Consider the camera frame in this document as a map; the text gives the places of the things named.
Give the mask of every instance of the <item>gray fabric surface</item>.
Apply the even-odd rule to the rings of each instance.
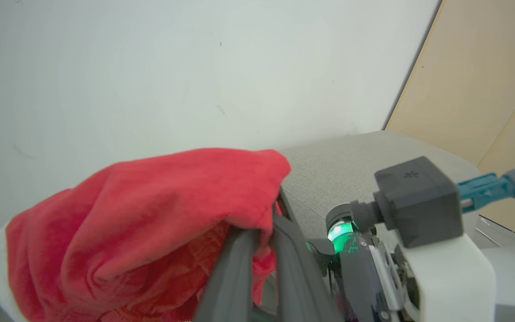
[[[342,137],[280,151],[292,171],[282,183],[306,238],[326,237],[325,216],[352,200],[372,201],[374,173],[426,156],[454,182],[480,172],[468,161],[442,149],[390,131]],[[392,232],[377,226],[378,237],[394,247]]]

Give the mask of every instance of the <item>towel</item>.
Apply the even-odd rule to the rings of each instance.
[[[2,307],[29,322],[190,320],[229,225],[261,230],[259,304],[275,266],[271,206],[289,171],[276,151],[221,148],[102,169],[0,232]]]

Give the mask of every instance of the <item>green led light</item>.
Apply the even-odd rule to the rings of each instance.
[[[341,235],[333,241],[333,248],[335,248],[335,254],[341,253],[345,249],[345,244],[352,238],[353,234]]]
[[[353,226],[351,225],[350,222],[346,222],[341,225],[335,226],[333,229],[331,229],[331,232],[329,232],[329,234],[327,234],[327,238],[330,241],[334,241],[335,239],[337,239],[337,237],[339,237],[343,234],[352,233],[352,232],[353,232]]]

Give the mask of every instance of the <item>white wall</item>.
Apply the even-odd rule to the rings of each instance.
[[[115,161],[380,130],[436,0],[0,0],[0,227]]]

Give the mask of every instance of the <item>teal connector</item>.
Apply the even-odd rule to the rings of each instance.
[[[462,213],[473,212],[494,201],[515,198],[515,169],[500,178],[490,173],[463,181],[458,188]]]

